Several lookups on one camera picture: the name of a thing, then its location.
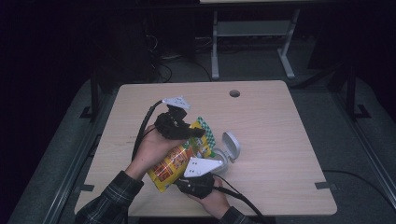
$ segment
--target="container lid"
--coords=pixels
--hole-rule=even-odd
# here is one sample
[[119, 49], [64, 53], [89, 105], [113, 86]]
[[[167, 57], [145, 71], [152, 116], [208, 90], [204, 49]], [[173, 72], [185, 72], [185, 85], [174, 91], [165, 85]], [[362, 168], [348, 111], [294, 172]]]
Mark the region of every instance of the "container lid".
[[228, 131], [223, 133], [222, 143], [225, 146], [224, 150], [230, 157], [231, 162], [234, 162], [234, 160], [236, 160], [241, 153], [241, 146], [239, 145], [238, 140], [236, 140], [233, 133]]

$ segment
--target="person's left hand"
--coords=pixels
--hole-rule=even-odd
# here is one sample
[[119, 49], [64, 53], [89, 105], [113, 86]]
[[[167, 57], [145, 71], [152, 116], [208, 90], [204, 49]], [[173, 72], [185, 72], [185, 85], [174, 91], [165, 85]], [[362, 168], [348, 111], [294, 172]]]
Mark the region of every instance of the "person's left hand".
[[154, 125], [148, 126], [136, 156], [125, 173], [132, 178], [142, 179], [149, 168], [162, 161], [171, 149], [186, 141], [187, 139], [166, 139], [155, 129]]

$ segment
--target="light wood table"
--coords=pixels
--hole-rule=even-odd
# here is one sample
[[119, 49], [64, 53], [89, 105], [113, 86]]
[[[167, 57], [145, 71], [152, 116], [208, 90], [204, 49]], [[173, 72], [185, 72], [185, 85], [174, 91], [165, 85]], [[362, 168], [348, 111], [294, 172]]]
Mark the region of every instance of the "light wood table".
[[[240, 92], [239, 97], [230, 91]], [[188, 123], [203, 117], [223, 148], [222, 133], [231, 131], [241, 145], [241, 154], [230, 163], [223, 177], [250, 199], [266, 216], [332, 215], [337, 207], [325, 182], [304, 125], [282, 81], [203, 82], [180, 84], [124, 85], [120, 88], [95, 153], [76, 212], [98, 197], [120, 170], [129, 164], [139, 127], [149, 108], [163, 98], [184, 96], [191, 110]], [[157, 106], [151, 120], [166, 112]], [[130, 206], [138, 217], [206, 217], [200, 204], [176, 186], [160, 193], [151, 179]], [[246, 215], [255, 215], [243, 202], [228, 197]]]

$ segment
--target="sleeve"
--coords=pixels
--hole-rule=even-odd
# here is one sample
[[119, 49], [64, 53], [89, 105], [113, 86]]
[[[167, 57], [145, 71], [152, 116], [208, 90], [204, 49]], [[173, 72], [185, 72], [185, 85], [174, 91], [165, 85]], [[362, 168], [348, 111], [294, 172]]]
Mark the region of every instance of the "sleeve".
[[121, 171], [99, 197], [78, 211], [75, 223], [121, 223], [143, 185]]
[[219, 220], [219, 224], [255, 224], [250, 218], [239, 212], [233, 206], [228, 209], [224, 216]]

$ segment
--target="yellow snack bag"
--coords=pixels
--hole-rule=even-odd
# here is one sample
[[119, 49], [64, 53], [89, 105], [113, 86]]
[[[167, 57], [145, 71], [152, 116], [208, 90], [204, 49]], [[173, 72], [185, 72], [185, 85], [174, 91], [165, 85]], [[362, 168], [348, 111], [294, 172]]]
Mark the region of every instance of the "yellow snack bag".
[[148, 170], [148, 175], [160, 192], [164, 192], [179, 179], [187, 168], [191, 157], [213, 157], [213, 146], [216, 144], [212, 131], [207, 123], [199, 117], [191, 128], [202, 128], [205, 134], [201, 138], [190, 138], [185, 144], [173, 148], [157, 165]]

